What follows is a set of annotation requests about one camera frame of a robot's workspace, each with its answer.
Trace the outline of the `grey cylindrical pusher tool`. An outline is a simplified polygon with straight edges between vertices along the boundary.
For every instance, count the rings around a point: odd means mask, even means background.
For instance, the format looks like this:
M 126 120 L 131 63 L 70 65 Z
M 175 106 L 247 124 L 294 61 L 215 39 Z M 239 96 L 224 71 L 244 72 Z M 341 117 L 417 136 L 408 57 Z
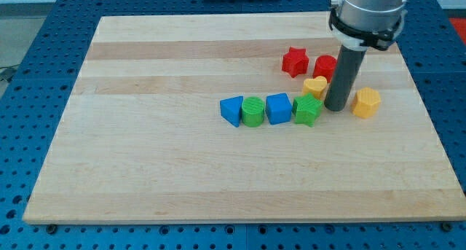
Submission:
M 366 51 L 340 47 L 336 68 L 325 96 L 324 105 L 332 112 L 340 112 L 350 95 L 350 91 L 360 70 Z

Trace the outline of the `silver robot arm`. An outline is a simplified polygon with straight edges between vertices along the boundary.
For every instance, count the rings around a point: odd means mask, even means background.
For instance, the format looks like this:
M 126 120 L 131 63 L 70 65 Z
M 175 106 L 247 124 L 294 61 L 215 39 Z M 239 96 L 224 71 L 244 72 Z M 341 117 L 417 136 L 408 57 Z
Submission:
M 328 27 L 341 42 L 325 107 L 341 111 L 369 48 L 386 51 L 405 25 L 408 0 L 329 0 Z

